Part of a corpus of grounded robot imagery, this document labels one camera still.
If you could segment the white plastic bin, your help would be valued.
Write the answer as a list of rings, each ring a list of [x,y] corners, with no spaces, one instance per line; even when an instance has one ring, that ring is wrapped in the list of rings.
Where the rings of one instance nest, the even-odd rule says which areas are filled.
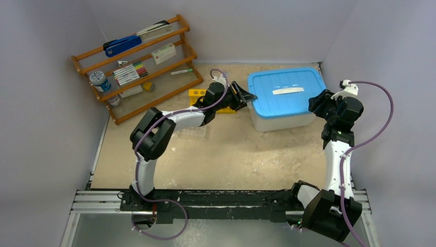
[[[255,112],[252,103],[248,103],[248,109],[254,129],[258,132],[304,127],[310,125],[315,119],[315,115],[312,113],[264,119]]]

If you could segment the yellow test tube rack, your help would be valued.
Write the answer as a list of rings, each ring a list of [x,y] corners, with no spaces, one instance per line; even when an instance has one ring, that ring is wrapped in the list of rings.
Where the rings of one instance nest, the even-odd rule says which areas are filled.
[[[190,99],[190,105],[194,105],[197,100],[201,96],[205,96],[206,89],[189,89],[188,90],[188,96]],[[235,110],[232,110],[230,107],[221,109],[217,111],[218,114],[236,114],[237,112]]]

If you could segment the blue plastic lid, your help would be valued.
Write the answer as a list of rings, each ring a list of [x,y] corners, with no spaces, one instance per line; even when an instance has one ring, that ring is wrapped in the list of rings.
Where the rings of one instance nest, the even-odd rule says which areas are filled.
[[[308,114],[308,100],[326,89],[313,67],[255,72],[248,76],[248,89],[256,99],[252,107],[263,119]]]

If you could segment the white green box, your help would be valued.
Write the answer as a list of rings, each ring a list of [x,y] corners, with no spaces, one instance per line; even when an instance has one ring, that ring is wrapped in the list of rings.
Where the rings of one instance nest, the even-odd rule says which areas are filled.
[[[162,46],[158,50],[153,51],[151,55],[155,61],[155,64],[159,65],[176,55],[175,45],[173,43],[169,43],[165,46]]]

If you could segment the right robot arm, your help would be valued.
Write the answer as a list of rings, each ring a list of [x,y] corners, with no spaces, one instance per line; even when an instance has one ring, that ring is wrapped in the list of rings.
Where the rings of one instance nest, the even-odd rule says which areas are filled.
[[[364,111],[352,96],[323,90],[308,100],[308,110],[325,120],[321,132],[326,160],[323,189],[299,181],[288,196],[294,209],[304,208],[299,228],[306,228],[337,242],[343,242],[362,213],[351,186],[352,128]]]

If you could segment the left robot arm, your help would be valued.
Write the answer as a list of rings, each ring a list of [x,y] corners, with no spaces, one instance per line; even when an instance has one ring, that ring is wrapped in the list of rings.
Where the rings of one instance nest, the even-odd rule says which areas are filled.
[[[247,92],[235,81],[227,85],[213,82],[205,94],[188,108],[168,112],[157,108],[148,110],[130,136],[136,156],[135,175],[131,184],[136,193],[134,205],[140,210],[148,210],[153,202],[159,202],[152,195],[155,168],[174,132],[205,126],[214,120],[217,111],[225,108],[238,111],[256,98],[255,94]]]

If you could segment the clear tube rack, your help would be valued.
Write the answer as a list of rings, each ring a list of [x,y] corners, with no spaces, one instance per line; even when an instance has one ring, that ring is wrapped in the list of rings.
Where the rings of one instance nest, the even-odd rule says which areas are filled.
[[[188,140],[207,140],[208,139],[208,127],[189,127],[176,132],[179,138]]]

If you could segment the yellow sponge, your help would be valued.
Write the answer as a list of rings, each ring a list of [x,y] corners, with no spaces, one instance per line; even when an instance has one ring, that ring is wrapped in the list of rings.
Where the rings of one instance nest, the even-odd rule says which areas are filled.
[[[155,84],[153,82],[144,82],[142,88],[147,92],[153,92],[155,90]]]

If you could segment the coloured marker pack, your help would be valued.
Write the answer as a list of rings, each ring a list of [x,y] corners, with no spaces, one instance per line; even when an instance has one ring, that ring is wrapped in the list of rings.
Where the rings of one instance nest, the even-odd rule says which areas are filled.
[[[129,84],[139,78],[148,75],[148,71],[141,61],[136,61],[125,67],[112,72],[112,75],[119,86]]]

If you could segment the wooden shelf rack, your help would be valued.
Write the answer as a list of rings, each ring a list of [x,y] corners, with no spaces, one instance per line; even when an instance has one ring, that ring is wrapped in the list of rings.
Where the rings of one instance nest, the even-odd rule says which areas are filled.
[[[182,15],[72,56],[117,125],[203,82]]]

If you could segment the small white clip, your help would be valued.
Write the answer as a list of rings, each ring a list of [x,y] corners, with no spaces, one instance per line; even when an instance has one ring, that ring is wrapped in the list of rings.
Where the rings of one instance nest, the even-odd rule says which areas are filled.
[[[121,67],[121,66],[124,66],[128,63],[129,63],[129,61],[118,61],[118,66]]]

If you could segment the small clear jar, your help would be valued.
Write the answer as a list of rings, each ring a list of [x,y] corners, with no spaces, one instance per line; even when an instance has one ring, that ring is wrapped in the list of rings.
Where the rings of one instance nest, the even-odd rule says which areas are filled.
[[[108,104],[112,107],[117,107],[121,104],[121,98],[119,95],[115,95],[107,100]]]

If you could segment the blue grey stapler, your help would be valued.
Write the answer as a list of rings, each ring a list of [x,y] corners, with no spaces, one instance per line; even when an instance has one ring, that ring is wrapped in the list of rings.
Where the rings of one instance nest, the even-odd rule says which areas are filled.
[[[145,41],[167,35],[173,31],[173,26],[168,21],[160,21],[131,36],[112,40],[103,44],[103,50],[107,57],[113,57],[123,53]]]

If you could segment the blue lid jar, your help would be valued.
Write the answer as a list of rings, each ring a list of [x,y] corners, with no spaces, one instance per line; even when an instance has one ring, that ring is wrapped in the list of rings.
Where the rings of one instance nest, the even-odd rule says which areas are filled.
[[[99,92],[108,92],[111,89],[111,83],[102,71],[95,71],[89,75],[89,81]]]

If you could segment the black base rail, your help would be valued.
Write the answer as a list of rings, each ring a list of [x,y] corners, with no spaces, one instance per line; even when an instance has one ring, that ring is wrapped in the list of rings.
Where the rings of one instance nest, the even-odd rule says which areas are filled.
[[[187,190],[154,189],[159,202],[139,199],[132,188],[122,190],[120,210],[132,213],[140,224],[172,224],[174,220],[269,220],[296,223],[303,204],[291,189]]]

